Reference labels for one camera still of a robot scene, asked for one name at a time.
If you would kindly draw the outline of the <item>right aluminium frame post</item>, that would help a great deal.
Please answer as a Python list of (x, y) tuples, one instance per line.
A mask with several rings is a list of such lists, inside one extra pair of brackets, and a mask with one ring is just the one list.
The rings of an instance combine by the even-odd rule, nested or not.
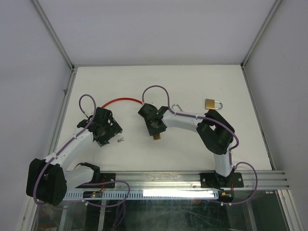
[(246, 56), (244, 57), (243, 61), (241, 62), (241, 68), (245, 69), (246, 65), (248, 64), (250, 58), (252, 57), (255, 49), (257, 48), (259, 42), (261, 41), (262, 37), (264, 36), (268, 26), (270, 25), (271, 21), (273, 20), (277, 10), (283, 3), (283, 0), (275, 0), (267, 13), (267, 16), (265, 17), (260, 29), (258, 30), (256, 37), (254, 38)]

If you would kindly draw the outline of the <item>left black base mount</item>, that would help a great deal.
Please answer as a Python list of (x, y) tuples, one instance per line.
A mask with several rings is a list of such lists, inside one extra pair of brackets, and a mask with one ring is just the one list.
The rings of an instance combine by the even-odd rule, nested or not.
[(90, 181), (89, 183), (77, 186), (78, 189), (81, 188), (96, 188), (96, 189), (114, 189), (116, 180), (116, 173), (101, 172), (99, 179), (95, 181)]

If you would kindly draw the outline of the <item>small brass padlock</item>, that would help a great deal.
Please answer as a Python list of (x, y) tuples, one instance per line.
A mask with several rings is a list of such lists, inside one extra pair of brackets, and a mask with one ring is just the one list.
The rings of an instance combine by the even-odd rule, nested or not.
[(156, 141), (156, 140), (160, 140), (161, 139), (161, 136), (160, 134), (155, 134), (153, 135), (153, 139)]

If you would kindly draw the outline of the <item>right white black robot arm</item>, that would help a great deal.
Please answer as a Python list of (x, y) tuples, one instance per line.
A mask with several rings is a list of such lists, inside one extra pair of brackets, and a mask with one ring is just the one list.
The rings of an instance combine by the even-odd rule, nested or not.
[(186, 114), (173, 111), (167, 106), (158, 109), (146, 103), (138, 114), (144, 119), (152, 137), (160, 135), (167, 128), (180, 128), (198, 133), (205, 147), (214, 155), (215, 182), (220, 186), (231, 183), (234, 169), (228, 151), (231, 150), (235, 130), (216, 110), (210, 109), (205, 114)]

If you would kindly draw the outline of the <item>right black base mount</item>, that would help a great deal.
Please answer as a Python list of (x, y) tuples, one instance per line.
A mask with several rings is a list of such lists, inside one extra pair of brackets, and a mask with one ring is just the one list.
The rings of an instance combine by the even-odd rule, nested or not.
[(241, 173), (233, 172), (228, 177), (223, 177), (216, 172), (200, 173), (202, 188), (243, 188), (244, 182)]

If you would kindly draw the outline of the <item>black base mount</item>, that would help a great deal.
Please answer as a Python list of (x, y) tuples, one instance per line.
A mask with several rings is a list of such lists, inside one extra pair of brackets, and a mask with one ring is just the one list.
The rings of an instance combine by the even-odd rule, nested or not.
[(200, 173), (202, 188), (243, 188), (244, 182), (241, 173), (233, 172), (228, 177), (223, 177), (216, 172)]
[(89, 183), (77, 186), (78, 189), (81, 188), (96, 188), (96, 189), (114, 189), (116, 180), (116, 173), (101, 172), (99, 179), (95, 181), (90, 181)]

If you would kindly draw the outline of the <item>aluminium front rail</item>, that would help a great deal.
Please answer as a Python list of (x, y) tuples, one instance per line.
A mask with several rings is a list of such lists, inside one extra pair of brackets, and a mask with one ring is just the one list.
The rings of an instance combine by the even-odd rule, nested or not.
[[(243, 188), (223, 188), (221, 190), (285, 190), (289, 188), (286, 175), (282, 171), (260, 170), (260, 171), (235, 171), (241, 173)], [(125, 188), (123, 182), (127, 182), (132, 190), (137, 189), (203, 189), (200, 183), (201, 172), (198, 171), (119, 171), (116, 173), (115, 188)]]

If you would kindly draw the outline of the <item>left aluminium frame post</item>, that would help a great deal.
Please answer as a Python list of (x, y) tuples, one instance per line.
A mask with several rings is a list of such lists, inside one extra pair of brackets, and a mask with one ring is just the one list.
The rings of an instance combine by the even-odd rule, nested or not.
[(60, 53), (62, 59), (64, 60), (64, 62), (66, 63), (66, 65), (69, 67), (70, 70), (74, 70), (74, 64), (69, 58), (69, 55), (67, 54), (63, 44), (61, 43), (56, 31), (54, 30), (40, 2), (38, 0), (30, 0), (30, 3), (32, 4), (34, 10), (38, 14), (42, 24), (44, 25), (47, 33), (49, 34), (51, 40), (53, 41), (56, 49)]

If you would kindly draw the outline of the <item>aluminium frame post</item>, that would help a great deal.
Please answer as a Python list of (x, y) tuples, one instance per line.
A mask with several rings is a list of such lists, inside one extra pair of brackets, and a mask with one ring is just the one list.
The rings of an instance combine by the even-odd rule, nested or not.
[(275, 0), (267, 13), (267, 16), (265, 17), (260, 29), (258, 30), (256, 37), (254, 38), (246, 56), (244, 57), (243, 61), (241, 62), (241, 68), (245, 69), (246, 65), (248, 64), (250, 58), (252, 57), (255, 49), (257, 48), (259, 42), (261, 41), (262, 37), (264, 36), (268, 26), (270, 25), (271, 21), (273, 20), (277, 10), (283, 3), (283, 0)]
[(69, 67), (70, 70), (74, 70), (74, 64), (69, 58), (69, 55), (67, 54), (63, 44), (61, 43), (56, 31), (54, 30), (40, 2), (38, 0), (30, 0), (30, 3), (32, 4), (34, 10), (38, 14), (42, 24), (44, 25), (47, 33), (49, 34), (51, 40), (53, 41), (56, 49), (60, 53), (62, 59), (64, 60), (64, 62), (66, 63), (66, 65)]

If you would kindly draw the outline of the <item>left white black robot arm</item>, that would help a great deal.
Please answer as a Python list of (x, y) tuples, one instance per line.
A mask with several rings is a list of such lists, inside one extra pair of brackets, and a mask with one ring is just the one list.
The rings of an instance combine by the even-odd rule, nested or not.
[(59, 150), (30, 163), (26, 194), (36, 201), (59, 205), (67, 191), (83, 184), (99, 185), (102, 182), (99, 166), (83, 162), (73, 170), (69, 171), (68, 167), (93, 144), (103, 147), (122, 131), (112, 111), (98, 107), (94, 115), (78, 123), (72, 136)]

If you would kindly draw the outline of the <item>wide brass padlock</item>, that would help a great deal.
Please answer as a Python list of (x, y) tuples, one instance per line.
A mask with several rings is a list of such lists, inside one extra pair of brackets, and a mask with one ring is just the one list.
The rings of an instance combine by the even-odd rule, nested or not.
[(221, 110), (223, 108), (223, 103), (220, 101), (215, 101), (214, 99), (205, 99), (205, 109), (207, 110)]

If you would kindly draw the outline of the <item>red cable lock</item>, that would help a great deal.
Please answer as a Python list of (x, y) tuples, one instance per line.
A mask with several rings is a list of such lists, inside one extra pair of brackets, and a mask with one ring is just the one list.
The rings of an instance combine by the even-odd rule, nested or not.
[(136, 102), (136, 103), (139, 103), (139, 104), (143, 104), (143, 102), (141, 100), (138, 100), (138, 99), (135, 99), (135, 98), (121, 97), (121, 98), (116, 98), (116, 99), (113, 99), (111, 101), (108, 101), (107, 103), (105, 103), (102, 106), (102, 108), (105, 108), (105, 107), (109, 106), (110, 104), (113, 104), (113, 103), (119, 102), (119, 101), (132, 101), (132, 102)]

